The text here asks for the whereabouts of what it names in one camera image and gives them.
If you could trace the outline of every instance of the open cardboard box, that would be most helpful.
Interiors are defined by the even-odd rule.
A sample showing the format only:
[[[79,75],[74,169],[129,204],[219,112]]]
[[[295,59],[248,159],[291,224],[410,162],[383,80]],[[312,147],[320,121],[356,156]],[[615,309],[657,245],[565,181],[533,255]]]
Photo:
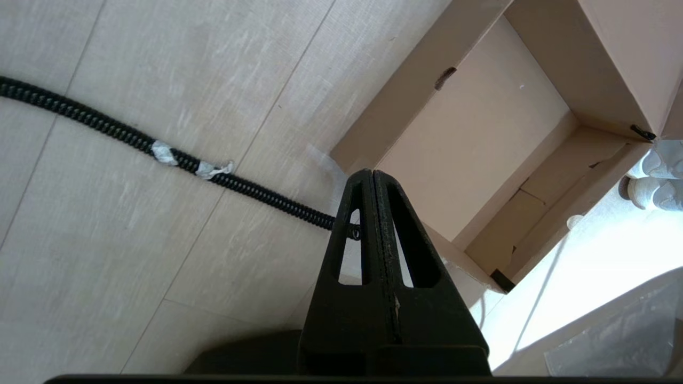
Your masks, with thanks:
[[[683,1],[453,0],[332,157],[397,178],[441,256],[507,292],[653,134],[683,139],[681,15]]]

